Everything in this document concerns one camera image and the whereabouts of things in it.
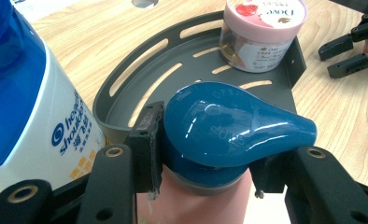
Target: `pump dispenser head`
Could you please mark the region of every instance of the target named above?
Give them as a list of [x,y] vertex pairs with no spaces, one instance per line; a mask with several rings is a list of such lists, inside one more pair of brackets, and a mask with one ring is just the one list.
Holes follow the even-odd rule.
[[164,128],[169,143],[165,163],[200,186],[210,184],[206,174],[199,176],[205,170],[225,171],[219,179],[234,180],[252,161],[311,146],[317,136],[312,120],[218,82],[199,82],[179,90],[166,106]]

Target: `black clamp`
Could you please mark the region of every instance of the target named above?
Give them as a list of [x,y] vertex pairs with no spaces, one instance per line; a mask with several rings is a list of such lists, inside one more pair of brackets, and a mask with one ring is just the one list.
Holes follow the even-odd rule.
[[[320,47],[318,55],[322,61],[326,61],[338,54],[353,49],[354,42],[368,39],[368,13],[361,17],[361,22],[354,27],[350,34],[341,36]],[[368,56],[363,53],[328,67],[330,77],[346,77],[353,73],[368,68]]]

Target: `curved slot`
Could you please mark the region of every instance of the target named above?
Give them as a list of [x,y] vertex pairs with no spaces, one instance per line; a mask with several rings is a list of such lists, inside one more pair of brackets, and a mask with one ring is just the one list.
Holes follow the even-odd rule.
[[182,30],[180,33],[180,38],[184,39],[191,35],[199,34],[203,31],[220,28],[221,26],[222,26],[222,21],[210,21],[210,22],[206,22],[200,25],[192,26],[188,29]]
[[113,96],[117,90],[120,88],[122,83],[133,73],[135,69],[137,69],[143,62],[154,56],[156,53],[166,48],[169,40],[166,38],[160,41],[158,44],[155,44],[147,51],[145,51],[140,57],[138,57],[134,62],[132,62],[115,80],[115,82],[111,85],[109,89],[109,95]]
[[213,73],[214,75],[216,75],[216,74],[221,73],[221,72],[223,72],[225,70],[228,70],[230,68],[232,68],[232,66],[230,66],[229,64],[226,64],[224,66],[221,66],[219,68],[214,69],[213,71],[211,71],[211,73]]
[[250,89],[256,86],[265,86],[265,85],[272,85],[272,84],[273,84],[272,80],[260,80],[260,81],[253,81],[253,82],[249,82],[246,84],[242,84],[239,87],[244,90],[247,90],[247,89]]
[[197,52],[197,53],[194,53],[194,54],[192,55],[192,57],[194,57],[194,58],[199,58],[199,57],[201,57],[201,56],[203,56],[203,55],[205,55],[205,54],[208,54],[208,53],[210,53],[210,52],[216,51],[216,50],[218,50],[218,49],[219,49],[219,47],[214,47],[214,48],[211,48],[211,49],[205,49],[205,50],[199,51],[199,52]]
[[147,99],[151,96],[151,94],[155,91],[155,89],[158,88],[158,86],[163,82],[167,77],[169,77],[171,74],[173,74],[179,67],[181,67],[183,63],[176,63],[171,68],[169,68],[166,72],[163,73],[152,85],[149,87],[149,89],[144,93],[143,97],[141,97],[140,102],[137,104],[137,106],[134,109],[134,112],[132,113],[131,118],[128,122],[128,127],[132,128],[134,126],[135,121],[137,120],[138,115],[140,114],[141,109],[146,104]]

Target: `screw hole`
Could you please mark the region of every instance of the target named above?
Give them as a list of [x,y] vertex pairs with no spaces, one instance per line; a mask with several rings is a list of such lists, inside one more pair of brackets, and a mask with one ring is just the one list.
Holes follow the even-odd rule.
[[106,220],[109,220],[112,217],[112,215],[113,215],[113,213],[112,213],[111,209],[105,208],[105,209],[100,210],[97,213],[96,218],[99,221],[106,221]]
[[33,198],[37,192],[38,187],[35,185],[24,186],[9,194],[8,201],[10,203],[22,203]]
[[106,156],[108,157],[118,157],[123,154],[123,148],[121,147],[112,147],[106,151]]
[[309,148],[307,150],[308,155],[318,158],[318,159],[324,159],[326,158],[326,154],[324,154],[322,151],[314,148]]
[[351,211],[350,215],[360,223],[368,223],[368,217],[361,212]]

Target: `bottle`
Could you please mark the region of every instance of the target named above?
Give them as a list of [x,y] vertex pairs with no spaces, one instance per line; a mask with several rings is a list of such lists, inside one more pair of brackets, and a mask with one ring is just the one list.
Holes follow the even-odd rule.
[[106,138],[46,43],[0,1],[0,189],[90,172]]

